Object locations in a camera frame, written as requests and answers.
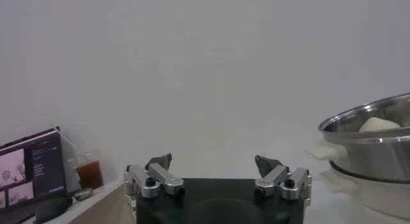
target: pot handle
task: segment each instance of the pot handle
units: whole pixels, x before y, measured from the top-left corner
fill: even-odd
[[[319,145],[305,149],[311,156],[317,160],[334,160],[340,157],[347,157],[345,147],[327,141],[321,141]]]
[[[351,193],[357,189],[352,180],[337,174],[334,170],[327,170],[320,174],[325,186],[332,193]]]

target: brown drink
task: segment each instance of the brown drink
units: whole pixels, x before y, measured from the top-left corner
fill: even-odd
[[[77,168],[81,188],[96,189],[104,184],[100,163],[95,161]]]

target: white table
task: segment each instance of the white table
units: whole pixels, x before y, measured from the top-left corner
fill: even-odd
[[[100,188],[94,190],[93,196],[87,198],[84,201],[76,202],[74,201],[72,206],[67,209],[67,211],[61,216],[46,222],[45,224],[68,224],[76,219],[78,216],[82,215],[85,211],[89,210],[92,206],[100,202],[103,198],[108,196],[110,193],[119,188],[123,183],[123,178],[118,178],[111,181]],[[29,220],[23,222],[23,224],[32,224],[35,218],[30,218]]]

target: glass of iced tea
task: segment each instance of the glass of iced tea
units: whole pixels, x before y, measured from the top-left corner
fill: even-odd
[[[82,189],[97,189],[104,184],[103,176],[101,175],[100,162],[96,159],[96,153],[97,152],[86,153],[79,156],[76,170]]]

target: photo on screen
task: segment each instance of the photo on screen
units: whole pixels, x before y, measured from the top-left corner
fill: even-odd
[[[26,180],[24,149],[0,156],[0,188]]]
[[[6,207],[6,192],[0,192],[0,209],[4,209]]]
[[[33,183],[25,183],[8,190],[8,204],[15,205],[20,202],[31,200],[34,197]]]

